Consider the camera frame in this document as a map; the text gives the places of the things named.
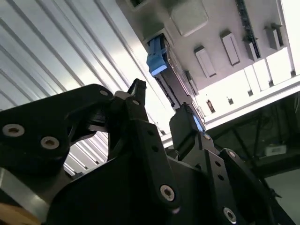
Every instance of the black plastic part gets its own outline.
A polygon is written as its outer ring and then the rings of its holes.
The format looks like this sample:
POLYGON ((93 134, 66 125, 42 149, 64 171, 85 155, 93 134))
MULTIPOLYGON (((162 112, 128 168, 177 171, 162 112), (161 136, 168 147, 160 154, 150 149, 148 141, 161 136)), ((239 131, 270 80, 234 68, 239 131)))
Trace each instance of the black plastic part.
POLYGON ((0 128, 19 124, 25 130, 19 137, 0 132, 0 165, 43 176, 58 173, 70 146, 95 134, 87 128, 90 112, 97 108, 104 110, 112 97, 108 89, 92 84, 0 112, 0 128), (58 148, 42 147, 41 139, 47 136, 58 139, 58 148))
POLYGON ((131 94, 140 104, 145 105, 146 82, 135 79, 127 93, 131 94))
POLYGON ((258 225, 276 225, 277 223, 275 222, 274 214, 271 208, 273 197, 271 196, 270 192, 267 191, 262 183, 247 168, 238 154, 230 149, 223 149, 219 155, 224 160, 229 173, 233 174, 234 177, 239 177, 240 180, 237 182, 247 185, 246 191, 242 193, 243 197, 240 196, 239 199, 252 197, 252 201, 248 202, 248 205, 245 203, 243 204, 243 207, 248 208, 244 209, 244 211, 253 213, 248 217, 259 218, 259 222, 256 223, 258 225))
POLYGON ((201 172, 168 158, 182 202, 177 214, 162 214, 136 162, 127 153, 73 181, 55 197, 46 224, 217 224, 201 172))

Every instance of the mounting hole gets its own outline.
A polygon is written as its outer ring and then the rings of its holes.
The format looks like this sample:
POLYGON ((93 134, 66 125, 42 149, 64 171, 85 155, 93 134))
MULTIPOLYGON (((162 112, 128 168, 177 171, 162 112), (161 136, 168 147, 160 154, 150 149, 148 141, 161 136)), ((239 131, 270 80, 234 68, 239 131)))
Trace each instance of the mounting hole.
POLYGON ((173 189, 168 185, 162 185, 160 187, 160 193, 169 202, 172 202, 175 199, 175 193, 173 189))
POLYGON ((155 151, 155 152, 158 152, 158 147, 152 146, 152 150, 155 151))
POLYGON ((138 102, 138 101, 136 101, 136 100, 133 100, 132 101, 134 104, 136 104, 136 105, 139 105, 140 103, 138 102))
POLYGON ((218 161, 216 161, 215 163, 217 166, 221 166, 221 164, 218 161))
POLYGON ((224 177, 222 175, 220 175, 220 174, 218 174, 217 177, 219 177, 220 180, 224 180, 224 177))
POLYGON ((149 134, 150 136, 153 136, 153 135, 154 135, 154 132, 151 131, 151 130, 148 130, 148 134, 149 134))
POLYGON ((234 214, 234 212, 232 212, 232 210, 230 208, 224 208, 223 209, 223 213, 225 215, 225 217, 229 220, 229 222, 231 224, 236 224, 237 223, 237 219, 236 216, 234 214))
POLYGON ((56 149, 59 147, 60 142, 55 137, 43 137, 41 140, 41 145, 44 149, 56 149))
POLYGON ((101 94, 101 95, 104 95, 104 96, 108 96, 108 93, 107 93, 105 90, 101 90, 101 91, 100 91, 100 94, 101 94))
POLYGON ((25 133, 25 129, 19 124, 7 124, 2 128, 2 132, 5 136, 19 137, 25 133))
POLYGON ((195 165, 195 167, 199 170, 202 170, 201 165, 199 163, 197 165, 195 165))

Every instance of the screw head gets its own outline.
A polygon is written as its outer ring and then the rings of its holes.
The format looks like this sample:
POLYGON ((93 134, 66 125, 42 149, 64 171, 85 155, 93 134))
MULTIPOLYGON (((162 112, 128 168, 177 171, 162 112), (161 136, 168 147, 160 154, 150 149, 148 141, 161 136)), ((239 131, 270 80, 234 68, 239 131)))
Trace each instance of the screw head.
POLYGON ((203 136, 204 136, 207 140, 210 140, 210 136, 209 136, 209 135, 203 134, 203 136))
POLYGON ((236 221, 236 216, 230 208, 225 207, 223 209, 223 213, 224 213, 225 217, 229 220, 230 223, 236 224, 236 222, 237 222, 236 221))
POLYGON ((235 154, 232 151, 228 151, 229 155, 235 158, 235 154))
POLYGON ((100 94, 101 94, 101 95, 104 95, 104 96, 108 96, 108 93, 107 93, 105 90, 101 90, 101 91, 100 91, 100 94))
POLYGON ((175 199, 175 193, 173 189, 168 185, 162 185, 160 187, 160 193, 169 202, 172 202, 175 199))
POLYGON ((56 149, 59 147, 60 142, 55 137, 47 136, 41 140, 41 145, 44 149, 56 149))
POLYGON ((136 100, 133 100, 132 101, 134 104, 136 104, 136 105, 139 105, 140 103, 138 102, 138 101, 136 101, 136 100))
POLYGON ((7 124, 2 128, 5 136, 20 137, 25 133, 25 129, 20 124, 7 124))

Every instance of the blue plastic part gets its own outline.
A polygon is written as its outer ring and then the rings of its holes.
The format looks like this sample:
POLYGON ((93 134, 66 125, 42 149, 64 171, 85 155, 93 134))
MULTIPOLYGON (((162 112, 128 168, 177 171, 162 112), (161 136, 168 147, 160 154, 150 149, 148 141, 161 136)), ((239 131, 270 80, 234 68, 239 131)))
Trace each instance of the blue plastic part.
POLYGON ((167 69, 167 63, 164 61, 163 54, 166 52, 165 48, 162 48, 160 39, 158 36, 153 38, 149 42, 149 54, 147 57, 147 65, 149 66, 149 72, 152 76, 159 74, 167 69))
POLYGON ((201 127, 200 122, 198 121, 197 117, 195 115, 193 115, 193 117, 194 117, 194 120, 195 120, 198 130, 203 131, 204 129, 203 129, 203 127, 201 127))

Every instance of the cable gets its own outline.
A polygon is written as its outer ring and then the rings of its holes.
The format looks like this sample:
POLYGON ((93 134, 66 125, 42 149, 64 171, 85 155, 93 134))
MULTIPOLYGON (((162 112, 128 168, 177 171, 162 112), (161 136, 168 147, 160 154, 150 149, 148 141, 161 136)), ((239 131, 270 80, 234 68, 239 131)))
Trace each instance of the cable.
POLYGON ((298 111, 299 102, 300 102, 300 92, 297 93, 297 96, 296 96, 295 101, 294 101, 295 113, 297 113, 297 111, 298 111))

